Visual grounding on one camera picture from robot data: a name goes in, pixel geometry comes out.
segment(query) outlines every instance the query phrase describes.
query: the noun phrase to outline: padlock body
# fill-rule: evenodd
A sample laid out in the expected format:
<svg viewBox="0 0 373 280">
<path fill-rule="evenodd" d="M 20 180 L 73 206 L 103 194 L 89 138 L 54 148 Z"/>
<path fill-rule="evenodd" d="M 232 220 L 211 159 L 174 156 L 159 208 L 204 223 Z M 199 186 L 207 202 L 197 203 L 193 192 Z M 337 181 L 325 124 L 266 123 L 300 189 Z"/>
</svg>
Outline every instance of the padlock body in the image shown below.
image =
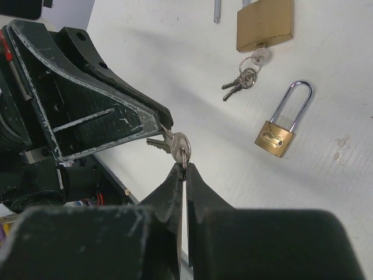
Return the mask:
<svg viewBox="0 0 373 280">
<path fill-rule="evenodd" d="M 255 140 L 255 144 L 271 154 L 282 158 L 294 133 L 277 124 L 266 121 Z"/>
<path fill-rule="evenodd" d="M 258 0 L 237 13 L 237 51 L 270 47 L 293 37 L 293 0 Z"/>
</svg>

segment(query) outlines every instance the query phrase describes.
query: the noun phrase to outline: small key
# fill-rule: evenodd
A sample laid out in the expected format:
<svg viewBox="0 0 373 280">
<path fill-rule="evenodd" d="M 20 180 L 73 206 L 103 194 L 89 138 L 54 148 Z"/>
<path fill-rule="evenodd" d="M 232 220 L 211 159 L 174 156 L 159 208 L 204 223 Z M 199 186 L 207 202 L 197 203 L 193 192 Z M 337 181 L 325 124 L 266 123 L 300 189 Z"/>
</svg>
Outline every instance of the small key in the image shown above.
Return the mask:
<svg viewBox="0 0 373 280">
<path fill-rule="evenodd" d="M 243 89 L 251 88 L 258 78 L 258 73 L 255 72 L 252 68 L 245 69 L 242 74 L 238 76 L 236 80 L 226 85 L 223 85 L 221 89 L 228 89 L 233 87 L 224 97 L 223 101 L 227 101 L 229 97 L 233 95 L 233 93 L 239 92 Z"/>
<path fill-rule="evenodd" d="M 146 143 L 150 146 L 162 149 L 166 153 L 170 153 L 177 163 L 183 164 L 183 167 L 186 168 L 192 153 L 191 144 L 187 136 L 181 132 L 173 133 L 163 125 L 161 125 L 161 127 L 164 141 L 147 139 Z"/>
</svg>

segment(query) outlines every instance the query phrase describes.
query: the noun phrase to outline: metal bar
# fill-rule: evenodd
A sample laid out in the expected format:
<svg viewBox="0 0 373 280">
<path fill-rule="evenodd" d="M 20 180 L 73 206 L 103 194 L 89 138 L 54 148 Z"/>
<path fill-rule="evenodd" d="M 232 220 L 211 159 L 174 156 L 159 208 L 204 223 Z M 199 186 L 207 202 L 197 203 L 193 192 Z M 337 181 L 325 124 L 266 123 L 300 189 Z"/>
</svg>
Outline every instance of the metal bar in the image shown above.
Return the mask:
<svg viewBox="0 0 373 280">
<path fill-rule="evenodd" d="M 250 0 L 242 0 L 242 8 L 248 6 L 250 4 Z"/>
<path fill-rule="evenodd" d="M 214 22 L 219 23 L 221 16 L 221 0 L 215 0 L 215 7 L 214 7 Z"/>
</svg>

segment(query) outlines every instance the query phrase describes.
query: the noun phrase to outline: screw hole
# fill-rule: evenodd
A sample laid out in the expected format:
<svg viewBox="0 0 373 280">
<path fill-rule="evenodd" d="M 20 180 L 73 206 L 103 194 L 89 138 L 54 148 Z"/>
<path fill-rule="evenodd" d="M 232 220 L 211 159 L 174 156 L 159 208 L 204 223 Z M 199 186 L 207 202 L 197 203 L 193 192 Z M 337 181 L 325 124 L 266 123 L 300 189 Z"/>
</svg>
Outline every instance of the screw hole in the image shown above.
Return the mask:
<svg viewBox="0 0 373 280">
<path fill-rule="evenodd" d="M 109 69 L 105 62 L 100 62 L 99 64 L 102 68 Z"/>
<path fill-rule="evenodd" d="M 84 36 L 84 34 L 83 34 L 82 32 L 78 32 L 78 33 L 76 34 L 76 36 L 77 36 L 80 40 L 82 40 L 82 41 L 85 41 L 85 40 L 86 40 L 86 36 Z"/>
<path fill-rule="evenodd" d="M 47 148 L 44 148 L 43 150 L 41 150 L 41 155 L 43 156 L 43 157 L 47 157 L 47 156 L 49 156 L 51 154 L 51 151 L 49 150 L 49 149 L 47 149 Z"/>
<path fill-rule="evenodd" d="M 69 150 L 70 151 L 75 151 L 78 149 L 78 145 L 77 144 L 74 144 L 74 143 L 70 143 L 69 144 Z"/>
<path fill-rule="evenodd" d="M 53 105 L 53 110 L 60 113 L 64 110 L 64 105 L 61 103 L 56 103 Z"/>
</svg>

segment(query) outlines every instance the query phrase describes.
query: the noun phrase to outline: white table surface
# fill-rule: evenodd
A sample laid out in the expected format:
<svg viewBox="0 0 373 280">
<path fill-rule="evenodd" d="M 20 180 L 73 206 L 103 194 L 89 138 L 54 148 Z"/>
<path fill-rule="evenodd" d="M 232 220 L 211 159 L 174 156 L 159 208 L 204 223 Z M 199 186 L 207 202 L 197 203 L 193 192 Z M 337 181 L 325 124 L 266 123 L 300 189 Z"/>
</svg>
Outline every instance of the white table surface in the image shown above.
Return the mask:
<svg viewBox="0 0 373 280">
<path fill-rule="evenodd" d="M 235 50 L 242 2 L 222 2 L 217 25 L 212 0 L 96 0 L 87 31 L 115 73 L 171 110 L 191 161 L 227 202 L 333 212 L 373 278 L 373 1 L 294 0 L 294 38 L 270 47 L 257 84 L 226 103 L 220 88 L 247 54 Z M 279 159 L 254 140 L 297 79 L 312 82 L 315 96 Z M 279 124 L 305 92 L 294 92 Z M 174 163 L 145 140 L 99 155 L 138 200 Z"/>
</svg>

